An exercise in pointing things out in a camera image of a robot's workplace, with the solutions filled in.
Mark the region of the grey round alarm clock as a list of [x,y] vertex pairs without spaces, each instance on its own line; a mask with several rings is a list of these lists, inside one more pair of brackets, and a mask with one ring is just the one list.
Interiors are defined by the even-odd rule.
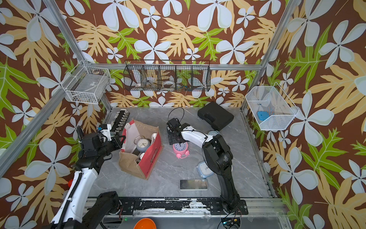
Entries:
[[139,136],[134,140],[134,144],[140,153],[144,153],[150,147],[151,141],[144,136]]

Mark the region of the pink twin-bell alarm clock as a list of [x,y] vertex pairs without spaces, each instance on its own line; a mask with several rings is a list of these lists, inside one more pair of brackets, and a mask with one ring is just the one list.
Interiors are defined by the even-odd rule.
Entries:
[[173,144],[173,151],[178,159],[184,159],[190,155],[187,142]]

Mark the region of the orange bowl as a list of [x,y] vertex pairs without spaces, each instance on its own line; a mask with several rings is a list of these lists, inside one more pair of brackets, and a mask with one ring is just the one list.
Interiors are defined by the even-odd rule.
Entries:
[[143,218],[135,224],[134,229],[157,229],[157,227],[152,219]]

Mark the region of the black socket set holder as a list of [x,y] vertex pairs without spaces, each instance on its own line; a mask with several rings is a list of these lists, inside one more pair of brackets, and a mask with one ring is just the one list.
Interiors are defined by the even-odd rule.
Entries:
[[130,112],[128,112],[126,109],[121,109],[117,112],[117,114],[114,116],[114,120],[111,122],[111,135],[115,136],[119,134],[121,131],[123,131],[127,119],[130,115]]

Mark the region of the blue square alarm clock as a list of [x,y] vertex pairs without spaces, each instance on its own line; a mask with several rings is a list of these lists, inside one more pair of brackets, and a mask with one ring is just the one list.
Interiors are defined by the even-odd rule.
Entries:
[[208,178],[214,174],[214,172],[208,167],[208,165],[204,161],[200,162],[196,168],[202,178]]

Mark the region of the black plastic tool case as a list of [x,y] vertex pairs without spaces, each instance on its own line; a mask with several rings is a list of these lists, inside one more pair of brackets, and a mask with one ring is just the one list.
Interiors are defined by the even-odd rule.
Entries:
[[217,103],[209,103],[198,110],[198,117],[205,120],[216,131],[221,131],[230,124],[234,115]]

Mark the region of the red burlap canvas bag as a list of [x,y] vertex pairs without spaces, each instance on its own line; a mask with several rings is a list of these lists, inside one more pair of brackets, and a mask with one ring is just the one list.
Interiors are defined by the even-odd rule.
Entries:
[[[119,153],[120,169],[132,176],[148,180],[164,148],[159,128],[132,120],[124,127],[123,136],[126,139]],[[144,153],[140,153],[134,144],[134,140],[139,136],[151,141],[150,147]]]

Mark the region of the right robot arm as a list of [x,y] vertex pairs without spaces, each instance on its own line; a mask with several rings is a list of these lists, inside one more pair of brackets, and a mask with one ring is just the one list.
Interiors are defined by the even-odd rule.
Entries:
[[239,206],[240,196],[235,188],[232,176],[233,154],[224,138],[210,135],[194,129],[191,125],[181,124],[177,118],[167,122],[170,144],[191,142],[202,149],[208,168],[217,177],[221,188],[221,201],[224,212],[230,214]]

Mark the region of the beige twin-bell alarm clock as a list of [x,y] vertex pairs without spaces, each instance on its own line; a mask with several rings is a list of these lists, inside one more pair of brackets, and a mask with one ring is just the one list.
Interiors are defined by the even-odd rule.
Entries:
[[215,135],[220,134],[220,132],[219,131],[210,131],[208,134],[212,135],[212,136],[215,136]]

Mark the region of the black mounting rail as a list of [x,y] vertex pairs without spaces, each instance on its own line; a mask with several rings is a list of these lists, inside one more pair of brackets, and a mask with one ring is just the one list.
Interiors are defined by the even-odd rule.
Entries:
[[225,209],[227,204],[221,198],[133,198],[120,197],[123,215],[136,215],[138,212],[164,212],[205,215],[248,215],[248,207],[244,199],[233,205],[233,209]]

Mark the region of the blue object in basket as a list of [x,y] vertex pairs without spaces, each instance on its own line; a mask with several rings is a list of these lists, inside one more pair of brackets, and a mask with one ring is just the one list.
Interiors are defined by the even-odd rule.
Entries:
[[270,117],[270,114],[267,111],[258,111],[257,116],[259,121],[263,122]]

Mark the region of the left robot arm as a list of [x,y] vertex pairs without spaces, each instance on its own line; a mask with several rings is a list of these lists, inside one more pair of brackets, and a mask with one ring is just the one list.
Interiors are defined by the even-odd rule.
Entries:
[[95,229],[107,213],[118,212],[120,199],[115,191],[97,197],[94,205],[84,213],[91,187],[98,177],[105,157],[120,150],[126,140],[124,135],[110,135],[108,125],[102,125],[96,133],[84,134],[77,127],[81,150],[78,161],[72,165],[74,178],[60,209],[47,229]]

